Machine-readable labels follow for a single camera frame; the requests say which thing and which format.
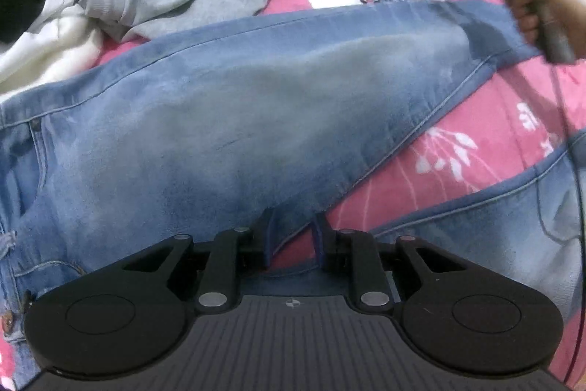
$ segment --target ribbed gray surface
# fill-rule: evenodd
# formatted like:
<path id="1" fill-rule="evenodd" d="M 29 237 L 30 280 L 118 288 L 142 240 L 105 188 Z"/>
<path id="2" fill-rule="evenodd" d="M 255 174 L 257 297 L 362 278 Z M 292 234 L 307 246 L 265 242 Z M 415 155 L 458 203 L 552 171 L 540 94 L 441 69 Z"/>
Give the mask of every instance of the ribbed gray surface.
<path id="1" fill-rule="evenodd" d="M 45 374 L 30 391 L 560 391 L 538 371 L 507 380 L 452 375 L 430 365 L 387 318 L 352 311 L 341 296 L 245 296 L 199 318 L 169 357 L 110 381 Z"/>

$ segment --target human hand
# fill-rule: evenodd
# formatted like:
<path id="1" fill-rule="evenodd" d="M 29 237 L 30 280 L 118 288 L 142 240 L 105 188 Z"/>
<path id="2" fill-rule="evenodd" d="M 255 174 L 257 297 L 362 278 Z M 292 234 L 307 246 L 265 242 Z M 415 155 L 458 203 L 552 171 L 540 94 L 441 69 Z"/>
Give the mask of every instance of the human hand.
<path id="1" fill-rule="evenodd" d="M 568 36 L 577 58 L 586 56 L 586 4 L 581 0 L 507 0 L 515 16 L 519 30 L 529 44 L 535 45 L 538 36 L 539 19 L 532 13 L 532 2 L 547 3 L 552 15 Z"/>

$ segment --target copper button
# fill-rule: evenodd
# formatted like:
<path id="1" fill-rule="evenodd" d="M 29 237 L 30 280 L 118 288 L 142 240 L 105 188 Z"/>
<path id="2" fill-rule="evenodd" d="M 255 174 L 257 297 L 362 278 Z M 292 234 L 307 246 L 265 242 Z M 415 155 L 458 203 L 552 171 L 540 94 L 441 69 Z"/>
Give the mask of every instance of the copper button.
<path id="1" fill-rule="evenodd" d="M 5 335 L 10 335 L 12 330 L 14 330 L 14 313 L 12 310 L 8 310 L 2 315 L 2 331 Z"/>

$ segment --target silver screw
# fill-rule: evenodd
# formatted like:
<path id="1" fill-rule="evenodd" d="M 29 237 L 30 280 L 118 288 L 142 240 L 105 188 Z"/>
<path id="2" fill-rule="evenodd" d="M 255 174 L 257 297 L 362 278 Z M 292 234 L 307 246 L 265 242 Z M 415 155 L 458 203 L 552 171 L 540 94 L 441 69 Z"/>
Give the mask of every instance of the silver screw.
<path id="1" fill-rule="evenodd" d="M 222 306 L 228 302 L 228 297 L 219 292 L 207 292 L 199 297 L 199 303 L 203 306 Z"/>
<path id="2" fill-rule="evenodd" d="M 364 305 L 383 306 L 389 303 L 389 296 L 383 292 L 367 292 L 360 298 Z"/>

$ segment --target black cable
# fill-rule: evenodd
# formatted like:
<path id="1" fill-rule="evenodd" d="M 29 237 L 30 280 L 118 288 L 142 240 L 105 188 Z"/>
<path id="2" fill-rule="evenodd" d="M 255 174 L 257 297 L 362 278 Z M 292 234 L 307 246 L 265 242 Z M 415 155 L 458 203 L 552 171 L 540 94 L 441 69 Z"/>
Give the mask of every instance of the black cable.
<path id="1" fill-rule="evenodd" d="M 574 349 L 574 354 L 572 355 L 572 361 L 570 362 L 570 366 L 568 367 L 568 372 L 565 375 L 564 383 L 567 384 L 572 376 L 574 368 L 576 366 L 576 362 L 578 361 L 578 356 L 580 350 L 582 348 L 582 338 L 584 335 L 584 326 L 586 325 L 586 287 L 584 286 L 584 281 L 586 281 L 586 243 L 584 236 L 586 235 L 585 224 L 584 224 L 584 198 L 582 197 L 582 187 L 580 184 L 580 176 L 579 176 L 579 167 L 578 162 L 576 161 L 574 151 L 572 150 L 572 146 L 570 145 L 570 123 L 568 118 L 565 114 L 565 102 L 564 102 L 564 95 L 561 91 L 561 85 L 559 78 L 556 74 L 556 67 L 552 65 L 550 69 L 550 77 L 552 80 L 552 86 L 554 95 L 556 96 L 556 102 L 558 109 L 560 110 L 561 116 L 561 124 L 562 128 L 564 129 L 565 135 L 565 142 L 568 145 L 568 158 L 570 160 L 570 164 L 572 166 L 572 171 L 574 173 L 575 184 L 576 184 L 576 193 L 577 193 L 577 200 L 578 200 L 578 211 L 579 211 L 579 221 L 580 221 L 580 237 L 579 243 L 582 251 L 582 304 L 580 309 L 580 321 L 578 325 L 578 339 L 576 340 L 576 347 Z"/>

